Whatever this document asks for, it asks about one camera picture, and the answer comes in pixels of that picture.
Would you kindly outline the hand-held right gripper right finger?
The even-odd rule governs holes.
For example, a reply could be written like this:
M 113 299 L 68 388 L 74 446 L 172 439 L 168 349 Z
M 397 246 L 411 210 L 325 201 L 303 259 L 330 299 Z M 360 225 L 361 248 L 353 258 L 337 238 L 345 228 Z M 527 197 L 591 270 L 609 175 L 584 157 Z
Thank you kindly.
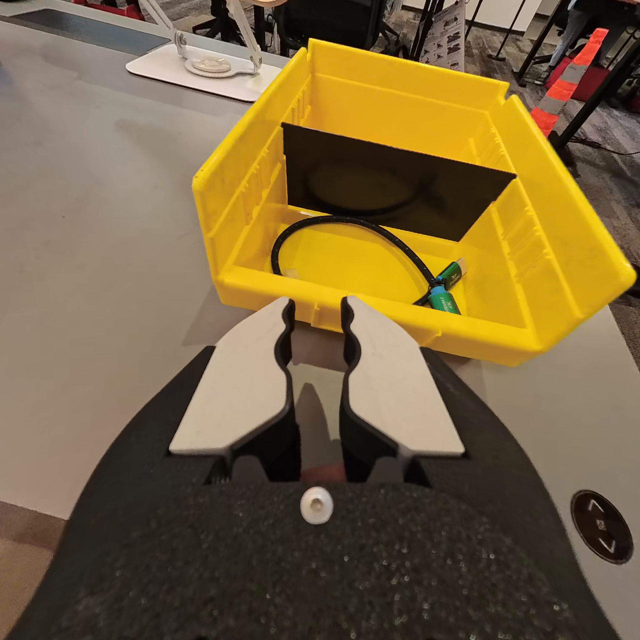
M 404 475 L 418 458 L 458 459 L 465 446 L 420 346 L 354 295 L 340 302 L 346 372 L 340 445 L 348 481 L 366 481 L 380 459 Z

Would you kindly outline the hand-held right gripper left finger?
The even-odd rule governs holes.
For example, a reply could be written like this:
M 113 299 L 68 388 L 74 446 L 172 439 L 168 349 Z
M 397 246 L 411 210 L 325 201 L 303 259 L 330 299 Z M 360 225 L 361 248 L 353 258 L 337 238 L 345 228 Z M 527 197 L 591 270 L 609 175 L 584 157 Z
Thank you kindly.
M 169 445 L 174 456 L 218 456 L 229 470 L 247 456 L 270 481 L 299 481 L 301 435 L 288 364 L 295 303 L 281 297 L 230 329 L 214 347 Z

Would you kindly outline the yellow storage bin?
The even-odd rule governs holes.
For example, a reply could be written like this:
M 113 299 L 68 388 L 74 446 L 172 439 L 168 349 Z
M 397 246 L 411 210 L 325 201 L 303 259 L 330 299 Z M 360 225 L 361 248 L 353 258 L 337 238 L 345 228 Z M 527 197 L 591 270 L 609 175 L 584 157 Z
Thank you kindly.
M 309 41 L 196 173 L 222 304 L 277 298 L 340 332 L 356 295 L 421 346 L 516 366 L 635 281 L 634 270 L 509 85 Z M 282 123 L 516 174 L 458 242 L 287 203 Z

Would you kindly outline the black desk height control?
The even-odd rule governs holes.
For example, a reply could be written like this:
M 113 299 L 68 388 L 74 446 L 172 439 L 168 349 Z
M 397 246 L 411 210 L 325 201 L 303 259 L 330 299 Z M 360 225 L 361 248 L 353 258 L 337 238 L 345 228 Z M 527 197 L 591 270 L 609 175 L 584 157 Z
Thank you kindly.
M 595 555 L 616 565 L 631 560 L 631 530 L 611 501 L 597 492 L 581 490 L 572 497 L 570 512 L 581 540 Z

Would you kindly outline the white tablet stand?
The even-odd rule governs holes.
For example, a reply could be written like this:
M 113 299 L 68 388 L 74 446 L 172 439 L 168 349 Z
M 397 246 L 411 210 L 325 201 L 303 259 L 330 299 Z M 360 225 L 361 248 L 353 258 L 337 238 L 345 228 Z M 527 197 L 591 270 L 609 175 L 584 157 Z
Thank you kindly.
M 262 50 L 241 2 L 226 1 L 225 4 L 249 50 L 249 59 L 189 46 L 185 34 L 176 29 L 156 1 L 142 1 L 154 20 L 169 30 L 171 39 L 169 44 L 130 61 L 126 70 L 135 76 L 254 103 L 282 69 L 263 62 Z

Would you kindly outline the orange reflective cone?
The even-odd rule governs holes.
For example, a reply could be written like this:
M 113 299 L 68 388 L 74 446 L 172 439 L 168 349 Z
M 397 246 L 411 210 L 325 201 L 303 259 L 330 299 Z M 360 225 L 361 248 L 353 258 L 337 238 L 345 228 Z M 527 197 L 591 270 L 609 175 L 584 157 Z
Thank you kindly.
M 596 28 L 582 50 L 572 58 L 565 58 L 559 69 L 552 73 L 548 91 L 531 112 L 533 121 L 546 138 L 575 92 L 588 100 L 610 74 L 609 69 L 593 64 L 608 32 L 608 29 Z

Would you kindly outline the printed white sheet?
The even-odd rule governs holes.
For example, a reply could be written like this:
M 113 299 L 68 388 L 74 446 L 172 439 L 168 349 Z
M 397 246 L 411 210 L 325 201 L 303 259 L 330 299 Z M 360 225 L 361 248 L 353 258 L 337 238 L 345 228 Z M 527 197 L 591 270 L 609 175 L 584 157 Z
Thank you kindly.
M 419 61 L 438 68 L 465 71 L 466 1 L 437 1 Z

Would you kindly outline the black office chair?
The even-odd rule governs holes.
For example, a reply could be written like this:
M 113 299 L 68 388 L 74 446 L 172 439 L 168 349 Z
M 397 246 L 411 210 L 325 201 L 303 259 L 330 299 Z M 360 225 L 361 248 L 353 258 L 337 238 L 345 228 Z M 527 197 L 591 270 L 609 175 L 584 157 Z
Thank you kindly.
M 274 8 L 279 53 L 307 47 L 310 39 L 372 50 L 380 36 L 383 52 L 400 43 L 400 35 L 385 22 L 387 1 L 287 1 Z

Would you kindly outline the red box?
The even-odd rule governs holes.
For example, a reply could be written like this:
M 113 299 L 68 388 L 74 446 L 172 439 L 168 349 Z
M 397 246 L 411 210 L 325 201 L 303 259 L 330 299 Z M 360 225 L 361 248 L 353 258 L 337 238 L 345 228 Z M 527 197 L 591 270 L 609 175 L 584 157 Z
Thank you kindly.
M 138 1 L 124 1 L 124 5 L 120 6 L 118 1 L 71 1 L 78 6 L 84 6 L 101 12 L 107 12 L 114 15 L 120 15 L 134 20 L 144 22 L 145 16 L 141 10 Z

